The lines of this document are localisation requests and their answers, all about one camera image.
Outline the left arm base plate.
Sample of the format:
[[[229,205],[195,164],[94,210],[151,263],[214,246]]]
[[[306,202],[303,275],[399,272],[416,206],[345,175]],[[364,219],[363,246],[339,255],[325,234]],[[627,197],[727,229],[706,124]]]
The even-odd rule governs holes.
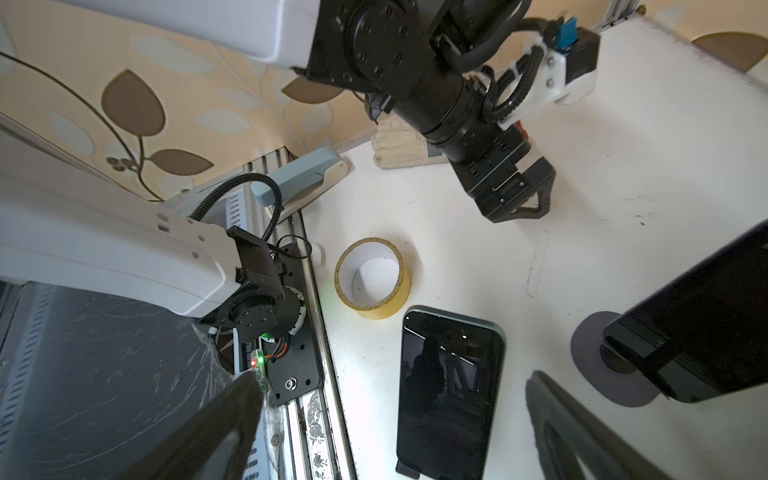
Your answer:
[[[259,371],[275,404],[282,406],[320,387],[323,374],[303,271],[311,244],[301,236],[285,235],[278,240],[278,247],[286,299],[275,328],[251,342],[228,326],[210,327],[207,335],[226,371]]]

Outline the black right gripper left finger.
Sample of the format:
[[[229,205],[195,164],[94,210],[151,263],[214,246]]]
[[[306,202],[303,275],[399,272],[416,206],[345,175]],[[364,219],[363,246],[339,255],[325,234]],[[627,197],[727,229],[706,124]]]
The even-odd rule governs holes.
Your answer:
[[[240,374],[121,479],[240,479],[260,422],[264,395],[258,374]]]

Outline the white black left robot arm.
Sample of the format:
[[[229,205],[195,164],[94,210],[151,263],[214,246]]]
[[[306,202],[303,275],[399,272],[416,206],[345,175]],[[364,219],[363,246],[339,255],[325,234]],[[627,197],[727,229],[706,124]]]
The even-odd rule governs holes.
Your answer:
[[[529,144],[506,120],[560,29],[526,1],[91,1],[91,10],[213,41],[358,91],[371,118],[395,112],[451,161],[499,223],[550,207],[553,168],[519,171]],[[176,215],[42,152],[1,148],[3,279],[110,293],[236,330],[293,325],[269,235],[204,222],[214,190]]]

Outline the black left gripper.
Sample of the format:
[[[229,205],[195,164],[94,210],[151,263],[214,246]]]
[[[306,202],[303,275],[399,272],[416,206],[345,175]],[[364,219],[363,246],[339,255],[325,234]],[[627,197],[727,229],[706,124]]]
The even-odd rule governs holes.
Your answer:
[[[516,128],[477,123],[446,142],[446,156],[462,188],[493,223],[540,219],[550,211],[555,169],[541,156],[522,171],[532,152]]]

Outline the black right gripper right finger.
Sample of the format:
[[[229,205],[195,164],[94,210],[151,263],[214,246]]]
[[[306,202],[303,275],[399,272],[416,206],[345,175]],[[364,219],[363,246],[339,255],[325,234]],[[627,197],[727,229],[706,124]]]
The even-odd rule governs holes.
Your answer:
[[[526,405],[546,479],[669,477],[542,371],[526,382]]]

